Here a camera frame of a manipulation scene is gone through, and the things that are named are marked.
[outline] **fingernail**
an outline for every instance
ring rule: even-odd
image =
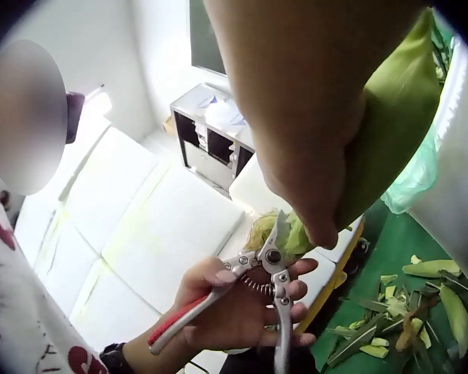
[[[224,282],[224,283],[233,283],[236,281],[236,276],[232,271],[221,270],[215,274],[215,278]]]

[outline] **cardboard box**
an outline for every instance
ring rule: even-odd
[[[163,128],[168,135],[177,136],[177,125],[175,124],[175,119],[172,116],[168,116],[163,122]]]

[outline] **red handle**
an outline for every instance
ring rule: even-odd
[[[202,303],[204,299],[207,298],[208,295],[204,295],[200,297],[196,301],[193,301],[191,304],[182,307],[181,309],[177,310],[177,312],[173,313],[170,317],[165,319],[147,338],[147,344],[151,346],[156,342],[156,340],[163,335],[163,333],[170,328],[175,322],[177,322],[184,314],[189,312],[192,308],[196,305]]]

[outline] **white wall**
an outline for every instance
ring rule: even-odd
[[[56,61],[68,91],[88,94],[101,84],[113,126],[140,141],[154,121],[127,0],[47,0],[31,9],[5,43],[30,39]]]
[[[230,91],[227,78],[191,66],[189,0],[132,0],[135,31],[157,123],[200,82]]]

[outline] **white sofa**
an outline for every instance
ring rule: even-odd
[[[231,201],[107,124],[92,139],[68,152],[52,183],[27,197],[15,234],[49,293],[100,351],[152,326],[173,303],[182,274],[202,257],[236,255],[257,214],[289,206],[268,191],[256,157],[234,181]],[[319,261],[303,277],[307,306],[353,236],[341,233],[334,251],[307,254]],[[205,351],[194,361],[214,374],[225,357]],[[185,372],[201,371],[188,365]]]

